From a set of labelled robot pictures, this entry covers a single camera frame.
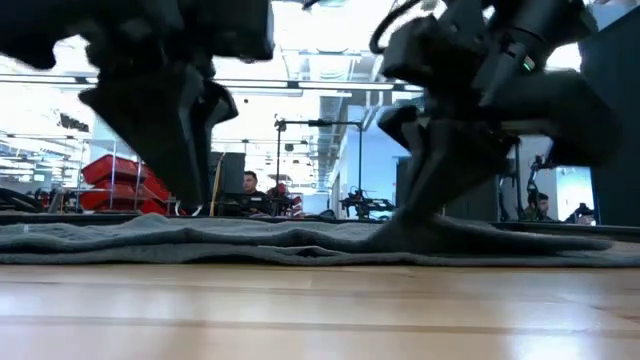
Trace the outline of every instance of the desk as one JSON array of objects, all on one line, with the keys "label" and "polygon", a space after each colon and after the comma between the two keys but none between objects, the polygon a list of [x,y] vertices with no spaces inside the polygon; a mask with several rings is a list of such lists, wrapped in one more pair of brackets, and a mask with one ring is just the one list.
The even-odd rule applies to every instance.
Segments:
[{"label": "desk", "polygon": [[215,211],[217,216],[242,216],[248,214],[250,209],[268,214],[271,207],[271,200],[267,196],[221,194],[216,201]]},{"label": "desk", "polygon": [[3,359],[637,359],[640,271],[0,267]]}]

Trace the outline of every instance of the person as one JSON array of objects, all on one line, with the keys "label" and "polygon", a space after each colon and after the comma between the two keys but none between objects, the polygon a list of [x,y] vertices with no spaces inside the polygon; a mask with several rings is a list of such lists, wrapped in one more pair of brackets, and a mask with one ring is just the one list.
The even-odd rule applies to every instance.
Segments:
[{"label": "person", "polygon": [[579,225],[591,225],[595,220],[595,211],[587,206],[585,203],[580,203],[580,206],[564,221],[569,224]]},{"label": "person", "polygon": [[291,208],[293,202],[289,199],[289,191],[287,190],[287,186],[285,184],[278,184],[278,186],[274,186],[269,191],[267,191],[267,195],[274,202],[274,213],[276,216],[282,216],[287,213],[287,210]]},{"label": "person", "polygon": [[524,210],[525,221],[554,221],[547,212],[549,211],[549,195],[537,191],[529,193],[528,206]]},{"label": "person", "polygon": [[[262,191],[258,191],[256,188],[258,186],[258,175],[256,175],[253,171],[245,171],[244,172],[244,194],[248,196],[259,196],[264,197],[267,194]],[[265,204],[260,208],[250,208],[248,209],[249,213],[246,215],[257,215],[257,214],[269,214],[271,212],[271,208],[269,205]]]},{"label": "person", "polygon": [[244,172],[244,194],[255,196],[266,196],[262,191],[258,191],[258,175],[253,171]]}]

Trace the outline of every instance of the ceiling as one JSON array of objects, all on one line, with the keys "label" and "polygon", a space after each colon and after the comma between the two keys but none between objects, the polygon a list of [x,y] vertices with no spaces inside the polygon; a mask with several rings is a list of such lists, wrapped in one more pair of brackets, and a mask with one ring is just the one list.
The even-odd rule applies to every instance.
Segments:
[{"label": "ceiling", "polygon": [[[274,1],[275,39],[273,61],[244,64],[233,59],[213,60],[218,79],[231,80],[300,80],[337,82],[383,82],[379,73],[381,59],[368,51],[369,38],[378,22],[398,2],[392,0],[346,0],[320,3],[310,12],[301,10],[300,1]],[[442,2],[434,11],[442,12]],[[416,8],[396,22],[390,30],[422,14]],[[391,31],[383,37],[384,44]],[[58,64],[39,75],[95,76],[96,69],[84,55],[86,42],[73,37],[60,41],[54,52]],[[549,60],[553,67],[578,67],[576,46],[559,49]],[[0,57],[2,74],[33,74],[34,71],[16,61]],[[61,112],[92,126],[94,114],[76,98],[77,89],[46,84],[7,84],[0,80],[0,129],[21,134],[64,135],[67,130],[56,124]],[[251,91],[233,89],[240,116],[214,129],[214,149],[247,152],[247,168],[265,175],[275,174],[273,160],[277,147],[274,116],[287,120],[318,118],[345,121],[349,105],[369,109],[393,105],[398,94],[371,91],[336,92]],[[309,128],[289,126],[282,134],[283,142],[297,142],[294,151],[286,153],[281,173],[295,183],[323,188],[337,158],[338,144],[345,128]]]}]

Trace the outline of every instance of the ceiling light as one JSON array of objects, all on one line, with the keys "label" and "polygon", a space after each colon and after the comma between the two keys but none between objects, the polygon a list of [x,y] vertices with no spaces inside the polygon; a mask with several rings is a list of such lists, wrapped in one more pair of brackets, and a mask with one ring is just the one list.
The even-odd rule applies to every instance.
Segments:
[{"label": "ceiling light", "polygon": [[352,58],[352,59],[361,59],[362,53],[359,52],[348,52],[349,49],[343,49],[342,51],[307,51],[307,50],[283,50],[282,53],[287,55],[294,55],[300,57],[340,57],[344,58]]},{"label": "ceiling light", "polygon": [[222,86],[249,88],[286,88],[286,81],[216,80]]},{"label": "ceiling light", "polygon": [[422,88],[420,86],[416,86],[416,85],[405,85],[404,86],[404,91],[422,92],[422,91],[424,91],[424,88]]},{"label": "ceiling light", "polygon": [[0,79],[0,83],[12,83],[12,84],[29,84],[28,86],[30,88],[33,87],[46,87],[49,89],[57,89],[59,91],[75,91],[77,92],[78,90],[84,90],[84,89],[89,89],[92,87],[91,84],[78,84],[78,83],[66,83],[66,82],[25,82],[22,80],[15,80],[15,81],[7,81],[7,80],[2,80]]},{"label": "ceiling light", "polygon": [[11,167],[13,167],[14,169],[33,170],[35,169],[36,165],[25,162],[13,162]]},{"label": "ceiling light", "polygon": [[33,170],[21,170],[21,169],[1,169],[2,175],[33,175]]},{"label": "ceiling light", "polygon": [[42,75],[0,75],[0,82],[77,84],[74,77]]},{"label": "ceiling light", "polygon": [[324,81],[300,81],[298,86],[304,89],[332,89],[332,90],[393,90],[394,84],[377,83],[345,83]]},{"label": "ceiling light", "polygon": [[302,97],[303,90],[298,89],[281,89],[281,88],[249,88],[249,87],[230,87],[227,88],[233,95],[252,95],[252,96],[287,96]]},{"label": "ceiling light", "polygon": [[336,90],[305,90],[305,95],[315,95],[315,96],[323,96],[323,97],[339,97],[339,98],[350,98],[353,94],[348,92],[338,92]]}]

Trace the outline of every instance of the gray towel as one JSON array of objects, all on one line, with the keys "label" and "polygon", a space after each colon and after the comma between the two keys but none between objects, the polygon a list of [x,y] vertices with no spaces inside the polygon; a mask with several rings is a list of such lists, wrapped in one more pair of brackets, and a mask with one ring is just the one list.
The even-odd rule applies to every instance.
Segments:
[{"label": "gray towel", "polygon": [[607,240],[506,232],[445,217],[420,226],[402,225],[271,224],[245,219],[167,219],[159,215],[140,216],[114,226],[19,224],[0,227],[0,263],[640,265],[640,246],[612,246]]}]

